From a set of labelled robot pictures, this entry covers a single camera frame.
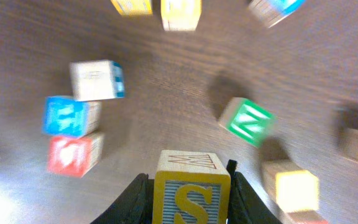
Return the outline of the blue X block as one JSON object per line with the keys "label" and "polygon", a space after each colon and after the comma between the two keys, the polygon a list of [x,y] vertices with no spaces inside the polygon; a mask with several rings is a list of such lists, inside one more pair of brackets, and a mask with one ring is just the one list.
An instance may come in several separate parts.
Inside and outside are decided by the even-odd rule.
{"label": "blue X block", "polygon": [[305,0],[251,0],[248,9],[267,28],[271,28],[294,13]]}

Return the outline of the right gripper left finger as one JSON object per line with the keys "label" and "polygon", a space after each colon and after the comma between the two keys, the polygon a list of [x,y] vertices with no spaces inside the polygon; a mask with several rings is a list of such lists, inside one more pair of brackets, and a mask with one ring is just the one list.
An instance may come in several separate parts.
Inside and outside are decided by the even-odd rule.
{"label": "right gripper left finger", "polygon": [[154,180],[139,174],[91,224],[151,224]]}

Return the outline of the yellow block top centre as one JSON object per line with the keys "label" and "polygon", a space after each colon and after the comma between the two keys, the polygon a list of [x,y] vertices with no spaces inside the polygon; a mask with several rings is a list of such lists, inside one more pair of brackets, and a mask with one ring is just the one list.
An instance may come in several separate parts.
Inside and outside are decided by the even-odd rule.
{"label": "yellow block top centre", "polygon": [[202,12],[202,0],[161,0],[164,31],[193,32]]}

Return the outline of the yellow A block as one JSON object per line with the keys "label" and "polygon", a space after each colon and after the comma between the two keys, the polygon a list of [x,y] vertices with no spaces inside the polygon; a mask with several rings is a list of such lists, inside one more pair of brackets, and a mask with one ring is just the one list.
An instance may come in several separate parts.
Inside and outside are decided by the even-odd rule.
{"label": "yellow A block", "polygon": [[113,6],[122,16],[152,15],[151,0],[111,0]]}

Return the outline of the green N block centre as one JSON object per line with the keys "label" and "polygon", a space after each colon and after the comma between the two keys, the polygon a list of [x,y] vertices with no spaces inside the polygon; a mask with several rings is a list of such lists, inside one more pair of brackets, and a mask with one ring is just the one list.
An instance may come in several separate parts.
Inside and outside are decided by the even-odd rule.
{"label": "green N block centre", "polygon": [[220,126],[254,147],[267,135],[275,116],[247,98],[232,98],[218,119]]}

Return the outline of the blue H block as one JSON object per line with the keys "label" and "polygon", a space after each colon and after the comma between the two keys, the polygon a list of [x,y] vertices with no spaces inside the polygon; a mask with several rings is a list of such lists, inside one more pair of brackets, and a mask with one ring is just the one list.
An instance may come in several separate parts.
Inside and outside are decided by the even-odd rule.
{"label": "blue H block", "polygon": [[48,96],[45,99],[43,131],[52,136],[81,138],[98,129],[101,107],[100,101]]}

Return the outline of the red U block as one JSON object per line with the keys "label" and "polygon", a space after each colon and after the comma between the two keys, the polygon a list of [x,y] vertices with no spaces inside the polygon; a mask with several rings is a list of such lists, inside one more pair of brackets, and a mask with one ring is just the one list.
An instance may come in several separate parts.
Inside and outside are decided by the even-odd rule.
{"label": "red U block", "polygon": [[104,133],[82,138],[53,136],[50,140],[47,170],[54,174],[82,178],[101,159]]}

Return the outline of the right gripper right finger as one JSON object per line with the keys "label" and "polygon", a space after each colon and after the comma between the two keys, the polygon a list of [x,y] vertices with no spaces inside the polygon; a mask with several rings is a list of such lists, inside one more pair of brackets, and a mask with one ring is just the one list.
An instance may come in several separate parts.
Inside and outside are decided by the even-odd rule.
{"label": "right gripper right finger", "polygon": [[231,190],[227,224],[282,224],[236,168],[237,161],[228,160],[226,170],[231,176]]}

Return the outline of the yellow B block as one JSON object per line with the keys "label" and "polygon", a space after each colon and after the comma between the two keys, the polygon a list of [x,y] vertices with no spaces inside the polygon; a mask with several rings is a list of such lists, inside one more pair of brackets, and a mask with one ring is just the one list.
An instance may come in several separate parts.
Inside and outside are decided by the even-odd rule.
{"label": "yellow B block", "polygon": [[262,163],[262,183],[285,213],[319,209],[319,179],[289,159]]}

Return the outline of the yellow S letter block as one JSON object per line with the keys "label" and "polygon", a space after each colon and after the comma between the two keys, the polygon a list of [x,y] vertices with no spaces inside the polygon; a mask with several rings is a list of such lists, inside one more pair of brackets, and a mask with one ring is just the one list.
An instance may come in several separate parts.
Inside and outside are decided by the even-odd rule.
{"label": "yellow S letter block", "polygon": [[227,222],[231,176],[215,153],[162,150],[152,223]]}

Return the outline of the plain wooden block centre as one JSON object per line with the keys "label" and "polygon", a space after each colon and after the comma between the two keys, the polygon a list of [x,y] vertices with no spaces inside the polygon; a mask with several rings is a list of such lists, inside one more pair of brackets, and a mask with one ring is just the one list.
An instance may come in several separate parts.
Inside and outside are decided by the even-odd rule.
{"label": "plain wooden block centre", "polygon": [[124,98],[124,73],[112,60],[93,60],[70,64],[73,97],[76,101]]}

